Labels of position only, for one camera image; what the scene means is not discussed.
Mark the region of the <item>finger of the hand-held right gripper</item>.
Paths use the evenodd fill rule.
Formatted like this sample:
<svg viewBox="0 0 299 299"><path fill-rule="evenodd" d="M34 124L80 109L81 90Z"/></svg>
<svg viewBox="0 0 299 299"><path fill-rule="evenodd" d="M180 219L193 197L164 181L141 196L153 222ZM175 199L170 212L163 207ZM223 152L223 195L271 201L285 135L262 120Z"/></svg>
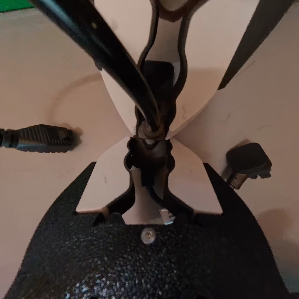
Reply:
<svg viewBox="0 0 299 299"><path fill-rule="evenodd" d="M192 15L185 42L186 81L166 138L179 133L215 95L258 3L211 0Z"/></svg>
<svg viewBox="0 0 299 299"><path fill-rule="evenodd" d="M136 64L150 42L153 4L149 0L95 0L95 8L110 26ZM125 125L136 134L135 104L105 71L101 75L107 91Z"/></svg>

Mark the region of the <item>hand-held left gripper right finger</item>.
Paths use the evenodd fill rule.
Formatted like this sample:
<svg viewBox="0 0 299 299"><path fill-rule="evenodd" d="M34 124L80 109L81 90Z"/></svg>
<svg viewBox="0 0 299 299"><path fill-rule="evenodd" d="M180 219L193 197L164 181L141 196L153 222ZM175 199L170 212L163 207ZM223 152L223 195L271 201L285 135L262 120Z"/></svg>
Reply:
<svg viewBox="0 0 299 299"><path fill-rule="evenodd" d="M166 208L175 216L221 215L222 208L202 160L176 139L166 143L168 170L164 191Z"/></svg>

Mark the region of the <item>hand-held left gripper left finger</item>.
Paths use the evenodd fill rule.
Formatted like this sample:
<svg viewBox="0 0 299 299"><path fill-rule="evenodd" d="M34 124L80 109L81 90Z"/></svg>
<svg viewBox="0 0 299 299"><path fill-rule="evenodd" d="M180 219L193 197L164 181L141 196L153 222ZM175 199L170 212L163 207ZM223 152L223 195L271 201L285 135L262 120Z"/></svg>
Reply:
<svg viewBox="0 0 299 299"><path fill-rule="evenodd" d="M96 160L92 174L76 207L78 214L113 213L123 215L135 203L135 186L129 148L132 137L125 137Z"/></svg>

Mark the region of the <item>green mat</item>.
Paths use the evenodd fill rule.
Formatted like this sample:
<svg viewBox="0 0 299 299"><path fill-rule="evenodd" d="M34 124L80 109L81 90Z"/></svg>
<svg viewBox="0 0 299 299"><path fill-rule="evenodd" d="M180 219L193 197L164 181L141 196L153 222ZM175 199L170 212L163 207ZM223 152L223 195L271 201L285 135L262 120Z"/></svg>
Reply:
<svg viewBox="0 0 299 299"><path fill-rule="evenodd" d="M28 0L1 0L0 13L30 9L34 6Z"/></svg>

